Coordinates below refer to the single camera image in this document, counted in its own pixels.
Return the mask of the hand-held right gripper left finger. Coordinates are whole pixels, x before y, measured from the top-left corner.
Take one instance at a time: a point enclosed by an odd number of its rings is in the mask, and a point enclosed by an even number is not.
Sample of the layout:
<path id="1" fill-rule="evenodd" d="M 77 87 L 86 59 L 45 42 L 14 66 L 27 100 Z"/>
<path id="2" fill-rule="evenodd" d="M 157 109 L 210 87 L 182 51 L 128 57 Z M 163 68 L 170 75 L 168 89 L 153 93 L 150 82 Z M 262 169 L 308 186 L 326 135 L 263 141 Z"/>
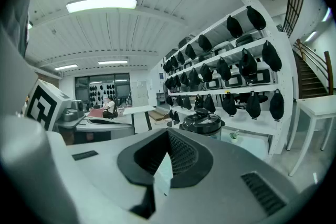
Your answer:
<path id="1" fill-rule="evenodd" d="M 142 217 L 146 187 L 130 183 L 118 155 L 127 147 L 164 134 L 164 129 L 116 140 L 66 146 L 59 133 L 47 132 L 53 173 L 46 191 L 48 224 L 173 224 L 172 199 L 154 190 L 156 210 Z"/>

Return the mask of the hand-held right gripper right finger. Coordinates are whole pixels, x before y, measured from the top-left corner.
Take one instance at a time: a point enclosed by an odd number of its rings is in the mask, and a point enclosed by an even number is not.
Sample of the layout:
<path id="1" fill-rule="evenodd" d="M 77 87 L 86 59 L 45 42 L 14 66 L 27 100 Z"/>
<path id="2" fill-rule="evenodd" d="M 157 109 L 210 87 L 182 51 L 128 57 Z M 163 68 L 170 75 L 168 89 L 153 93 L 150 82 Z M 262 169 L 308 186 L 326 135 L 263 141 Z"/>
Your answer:
<path id="1" fill-rule="evenodd" d="M 242 147 L 174 129 L 213 156 L 209 173 L 195 186 L 171 189 L 153 215 L 158 224 L 277 224 L 298 191 L 276 169 Z"/>

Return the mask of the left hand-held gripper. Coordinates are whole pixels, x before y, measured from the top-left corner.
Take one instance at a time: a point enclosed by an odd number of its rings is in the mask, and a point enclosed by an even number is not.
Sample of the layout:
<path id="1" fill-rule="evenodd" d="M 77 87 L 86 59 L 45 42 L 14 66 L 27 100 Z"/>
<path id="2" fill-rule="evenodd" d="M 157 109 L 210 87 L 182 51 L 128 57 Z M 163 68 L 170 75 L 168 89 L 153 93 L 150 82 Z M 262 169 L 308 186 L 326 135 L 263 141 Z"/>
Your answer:
<path id="1" fill-rule="evenodd" d="M 40 79 L 34 85 L 25 116 L 39 122 L 47 131 L 76 127 L 75 141 L 109 141 L 135 134 L 129 123 L 85 117 L 82 101 L 72 99 L 53 84 Z M 84 117 L 85 125 L 78 124 Z"/>

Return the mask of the dark blue pressure cooker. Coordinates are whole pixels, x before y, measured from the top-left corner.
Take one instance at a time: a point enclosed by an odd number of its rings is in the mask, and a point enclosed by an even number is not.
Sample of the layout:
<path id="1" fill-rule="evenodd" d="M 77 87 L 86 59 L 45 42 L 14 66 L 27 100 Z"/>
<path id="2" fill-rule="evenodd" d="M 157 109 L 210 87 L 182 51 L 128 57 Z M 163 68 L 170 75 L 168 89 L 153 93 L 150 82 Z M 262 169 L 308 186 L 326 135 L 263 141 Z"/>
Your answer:
<path id="1" fill-rule="evenodd" d="M 186 123 L 181 123 L 179 125 L 180 130 L 185 130 L 189 132 L 193 132 L 205 137 L 214 138 L 217 140 L 221 139 L 221 133 L 222 133 L 222 127 L 225 126 L 224 121 L 213 121 L 206 120 L 202 123 L 193 123 L 190 125 L 187 125 Z"/>

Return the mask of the black glass pot lid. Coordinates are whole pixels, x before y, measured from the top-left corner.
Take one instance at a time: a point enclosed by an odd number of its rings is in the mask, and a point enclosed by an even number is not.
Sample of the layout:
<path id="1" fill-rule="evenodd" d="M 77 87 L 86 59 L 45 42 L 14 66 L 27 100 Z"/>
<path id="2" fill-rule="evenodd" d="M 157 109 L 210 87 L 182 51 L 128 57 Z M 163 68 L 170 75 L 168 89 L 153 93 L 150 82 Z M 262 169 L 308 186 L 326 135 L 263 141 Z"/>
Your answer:
<path id="1" fill-rule="evenodd" d="M 194 114 L 186 116 L 182 122 L 184 130 L 202 135 L 210 135 L 223 126 L 225 122 L 205 108 L 196 109 Z"/>

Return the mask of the pink cloth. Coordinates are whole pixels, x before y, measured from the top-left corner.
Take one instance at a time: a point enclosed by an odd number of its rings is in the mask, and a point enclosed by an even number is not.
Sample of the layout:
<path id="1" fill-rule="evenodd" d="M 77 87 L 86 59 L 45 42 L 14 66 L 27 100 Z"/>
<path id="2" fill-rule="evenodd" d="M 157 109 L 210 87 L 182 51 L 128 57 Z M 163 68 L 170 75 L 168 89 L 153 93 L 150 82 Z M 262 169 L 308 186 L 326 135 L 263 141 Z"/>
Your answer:
<path id="1" fill-rule="evenodd" d="M 99 108 L 99 109 L 92 108 L 90 112 L 87 114 L 87 116 L 102 118 L 103 112 L 104 112 L 104 108 Z"/>

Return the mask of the white desk with black legs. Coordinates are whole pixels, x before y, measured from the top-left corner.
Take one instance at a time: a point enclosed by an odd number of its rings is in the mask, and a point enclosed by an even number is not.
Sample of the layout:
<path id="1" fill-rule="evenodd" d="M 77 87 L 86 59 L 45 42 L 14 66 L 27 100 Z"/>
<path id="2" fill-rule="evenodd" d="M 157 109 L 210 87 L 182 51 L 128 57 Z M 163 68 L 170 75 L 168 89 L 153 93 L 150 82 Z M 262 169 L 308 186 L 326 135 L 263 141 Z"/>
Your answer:
<path id="1" fill-rule="evenodd" d="M 148 126 L 148 130 L 150 131 L 150 130 L 152 130 L 152 125 L 151 125 L 150 118 L 149 118 L 149 112 L 150 111 L 155 111 L 155 107 L 150 106 L 150 105 L 145 105 L 145 106 L 125 108 L 123 114 L 124 115 L 131 115 L 131 124 L 133 125 L 133 127 L 135 127 L 134 115 L 137 114 L 137 113 L 144 113 L 146 123 L 147 123 L 147 126 Z"/>

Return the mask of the glass partition window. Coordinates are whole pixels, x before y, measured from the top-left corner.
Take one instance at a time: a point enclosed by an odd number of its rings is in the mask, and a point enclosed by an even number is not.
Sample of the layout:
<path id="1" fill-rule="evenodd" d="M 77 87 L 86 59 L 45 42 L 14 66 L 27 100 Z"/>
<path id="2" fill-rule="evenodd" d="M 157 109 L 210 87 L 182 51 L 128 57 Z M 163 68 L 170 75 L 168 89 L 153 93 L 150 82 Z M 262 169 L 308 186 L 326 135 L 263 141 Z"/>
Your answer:
<path id="1" fill-rule="evenodd" d="M 131 86 L 128 73 L 103 74 L 75 78 L 75 98 L 83 102 L 85 111 L 103 107 L 108 97 L 117 107 L 131 105 Z"/>

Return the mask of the white locker cabinet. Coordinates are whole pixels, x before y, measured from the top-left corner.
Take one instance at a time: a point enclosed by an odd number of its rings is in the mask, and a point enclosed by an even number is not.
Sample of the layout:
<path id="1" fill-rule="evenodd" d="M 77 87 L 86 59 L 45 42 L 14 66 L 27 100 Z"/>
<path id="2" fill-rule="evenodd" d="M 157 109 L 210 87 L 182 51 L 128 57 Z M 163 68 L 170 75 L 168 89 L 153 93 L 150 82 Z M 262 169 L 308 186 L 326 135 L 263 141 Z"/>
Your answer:
<path id="1" fill-rule="evenodd" d="M 132 106 L 139 107 L 149 105 L 146 81 L 137 80 L 135 82 L 131 82 L 130 86 Z"/>

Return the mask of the brown cardboard box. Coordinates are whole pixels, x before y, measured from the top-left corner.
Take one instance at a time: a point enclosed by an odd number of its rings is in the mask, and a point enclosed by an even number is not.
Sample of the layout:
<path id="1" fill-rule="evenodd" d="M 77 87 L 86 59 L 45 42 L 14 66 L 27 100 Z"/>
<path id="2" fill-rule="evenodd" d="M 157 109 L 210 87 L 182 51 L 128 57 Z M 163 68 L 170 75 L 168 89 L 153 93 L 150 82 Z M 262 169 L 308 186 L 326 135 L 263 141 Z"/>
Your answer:
<path id="1" fill-rule="evenodd" d="M 154 121 L 161 121 L 165 119 L 169 119 L 169 111 L 162 110 L 160 108 L 155 108 L 155 110 L 149 111 L 148 115 L 154 120 Z"/>

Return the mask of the table with light blue cloth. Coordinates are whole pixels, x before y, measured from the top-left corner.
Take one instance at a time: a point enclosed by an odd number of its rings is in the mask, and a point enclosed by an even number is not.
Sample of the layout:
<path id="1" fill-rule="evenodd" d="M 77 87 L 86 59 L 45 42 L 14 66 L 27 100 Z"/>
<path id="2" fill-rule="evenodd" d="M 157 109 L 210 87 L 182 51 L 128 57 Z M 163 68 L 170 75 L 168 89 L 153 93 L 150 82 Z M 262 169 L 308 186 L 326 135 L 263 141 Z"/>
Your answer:
<path id="1" fill-rule="evenodd" d="M 229 133 L 235 130 L 223 127 L 221 140 L 232 143 L 229 138 Z M 250 134 L 239 130 L 238 142 L 232 144 L 249 151 L 263 161 L 266 161 L 268 158 L 268 141 L 265 136 Z"/>

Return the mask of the white shelving unit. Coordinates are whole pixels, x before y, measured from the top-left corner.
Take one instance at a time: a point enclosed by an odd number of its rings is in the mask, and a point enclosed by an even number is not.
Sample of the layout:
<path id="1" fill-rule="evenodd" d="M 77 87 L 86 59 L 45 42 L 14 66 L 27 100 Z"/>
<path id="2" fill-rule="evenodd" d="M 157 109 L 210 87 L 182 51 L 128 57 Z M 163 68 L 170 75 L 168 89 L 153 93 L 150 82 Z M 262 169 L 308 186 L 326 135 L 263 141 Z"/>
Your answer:
<path id="1" fill-rule="evenodd" d="M 292 81 L 292 70 L 290 63 L 292 61 L 292 56 L 289 53 L 290 43 L 288 37 L 285 33 L 279 32 L 274 21 L 270 17 L 269 13 L 266 11 L 264 6 L 259 0 L 242 0 L 243 6 L 236 11 L 226 15 L 216 23 L 212 24 L 206 30 L 200 32 L 196 37 L 191 39 L 192 46 L 196 55 L 202 54 L 203 50 L 196 43 L 198 36 L 204 34 L 208 37 L 213 46 L 216 46 L 223 41 L 230 41 L 233 46 L 235 46 L 235 39 L 231 36 L 226 28 L 225 20 L 229 15 L 236 18 L 244 34 L 252 34 L 255 39 L 262 39 L 262 36 L 269 40 L 275 47 L 281 62 L 282 67 L 278 74 L 278 84 L 271 91 L 257 92 L 259 95 L 263 93 L 268 97 L 268 100 L 260 104 L 261 114 L 254 120 L 248 114 L 246 110 L 238 109 L 237 113 L 230 117 L 222 108 L 221 100 L 225 96 L 224 94 L 228 91 L 235 93 L 233 89 L 220 89 L 219 93 L 212 92 L 198 92 L 201 94 L 203 100 L 206 99 L 207 94 L 210 94 L 211 100 L 213 101 L 213 107 L 215 108 L 214 114 L 218 115 L 224 122 L 225 126 L 231 129 L 237 129 L 241 131 L 246 131 L 251 134 L 265 136 L 268 141 L 268 158 L 266 161 L 270 161 L 274 154 L 281 153 L 289 131 L 291 115 L 292 115 L 292 105 L 293 105 L 293 81 Z M 252 24 L 248 21 L 246 6 L 251 6 L 252 8 L 259 11 L 266 21 L 266 28 L 262 30 L 262 36 L 258 33 Z M 181 71 L 185 67 L 189 67 L 198 62 L 197 58 L 189 64 L 182 64 L 177 71 Z M 167 77 L 169 75 L 175 74 L 175 68 L 169 73 L 166 72 Z M 276 90 L 279 90 L 284 101 L 284 114 L 279 121 L 275 121 L 271 113 L 271 100 L 275 97 Z M 195 113 L 195 98 L 196 94 L 193 95 L 189 92 L 176 92 L 176 89 L 167 90 L 168 100 L 171 106 L 173 114 L 178 114 L 181 120 L 188 115 Z"/>

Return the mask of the row of shelved grey appliances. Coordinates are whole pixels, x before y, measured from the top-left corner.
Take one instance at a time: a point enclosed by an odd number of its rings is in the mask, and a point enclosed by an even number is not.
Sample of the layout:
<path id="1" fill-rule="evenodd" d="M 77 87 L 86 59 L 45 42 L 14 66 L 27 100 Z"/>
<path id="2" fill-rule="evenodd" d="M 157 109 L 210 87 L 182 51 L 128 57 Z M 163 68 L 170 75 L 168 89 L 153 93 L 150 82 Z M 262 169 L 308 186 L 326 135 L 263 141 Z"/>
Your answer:
<path id="1" fill-rule="evenodd" d="M 262 60 L 266 38 L 225 51 L 191 65 L 167 77 L 166 86 L 176 82 L 176 92 L 235 93 L 271 91 L 278 84 L 278 74 Z"/>

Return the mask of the white table with white legs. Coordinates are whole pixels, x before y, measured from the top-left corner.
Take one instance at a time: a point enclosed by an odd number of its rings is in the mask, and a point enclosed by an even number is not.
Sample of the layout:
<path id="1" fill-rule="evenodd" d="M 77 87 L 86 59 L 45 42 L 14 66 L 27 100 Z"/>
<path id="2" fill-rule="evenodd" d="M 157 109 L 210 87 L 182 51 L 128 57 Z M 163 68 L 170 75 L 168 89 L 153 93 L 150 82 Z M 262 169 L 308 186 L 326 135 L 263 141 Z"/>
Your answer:
<path id="1" fill-rule="evenodd" d="M 317 121 L 329 119 L 329 128 L 327 129 L 326 135 L 324 136 L 322 145 L 320 147 L 320 150 L 324 151 L 332 131 L 334 120 L 336 119 L 336 95 L 326 95 L 323 97 L 296 100 L 295 119 L 293 122 L 289 142 L 286 147 L 287 151 L 291 150 L 292 144 L 294 142 L 299 123 L 300 112 L 304 112 L 309 117 L 309 127 L 305 141 L 299 154 L 299 158 L 296 161 L 292 170 L 289 172 L 289 176 L 293 176 L 299 168 L 300 164 L 302 163 L 310 146 Z"/>

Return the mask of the person's black clothed torso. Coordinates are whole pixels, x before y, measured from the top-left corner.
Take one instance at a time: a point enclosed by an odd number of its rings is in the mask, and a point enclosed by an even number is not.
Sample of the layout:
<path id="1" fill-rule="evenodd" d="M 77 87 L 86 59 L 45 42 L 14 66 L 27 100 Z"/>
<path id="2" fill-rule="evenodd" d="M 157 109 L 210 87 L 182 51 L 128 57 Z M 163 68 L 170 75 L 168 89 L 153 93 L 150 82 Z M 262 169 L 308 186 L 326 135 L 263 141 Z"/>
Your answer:
<path id="1" fill-rule="evenodd" d="M 30 0 L 7 0 L 0 14 L 0 25 L 22 57 L 25 56 L 28 44 L 29 2 Z"/>

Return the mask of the brown wooden staircase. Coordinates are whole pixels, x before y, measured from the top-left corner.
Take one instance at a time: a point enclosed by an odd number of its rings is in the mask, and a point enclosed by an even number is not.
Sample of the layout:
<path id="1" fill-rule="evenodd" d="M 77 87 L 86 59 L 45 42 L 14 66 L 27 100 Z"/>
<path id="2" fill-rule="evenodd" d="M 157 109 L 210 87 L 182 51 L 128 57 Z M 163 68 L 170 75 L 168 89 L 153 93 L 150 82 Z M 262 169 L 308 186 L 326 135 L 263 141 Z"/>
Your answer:
<path id="1" fill-rule="evenodd" d="M 292 51 L 296 62 L 300 99 L 336 94 L 336 83 L 328 51 L 321 57 L 300 39 L 292 45 Z"/>

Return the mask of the black metal grid railing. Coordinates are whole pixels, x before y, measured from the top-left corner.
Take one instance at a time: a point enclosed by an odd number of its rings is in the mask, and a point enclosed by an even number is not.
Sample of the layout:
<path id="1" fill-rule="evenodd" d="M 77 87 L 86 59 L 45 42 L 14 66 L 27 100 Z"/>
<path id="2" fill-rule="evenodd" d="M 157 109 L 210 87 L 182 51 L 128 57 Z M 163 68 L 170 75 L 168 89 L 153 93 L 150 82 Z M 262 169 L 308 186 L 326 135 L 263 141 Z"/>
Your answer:
<path id="1" fill-rule="evenodd" d="M 298 21 L 304 0 L 287 0 L 286 15 L 283 23 L 283 31 L 290 37 Z"/>

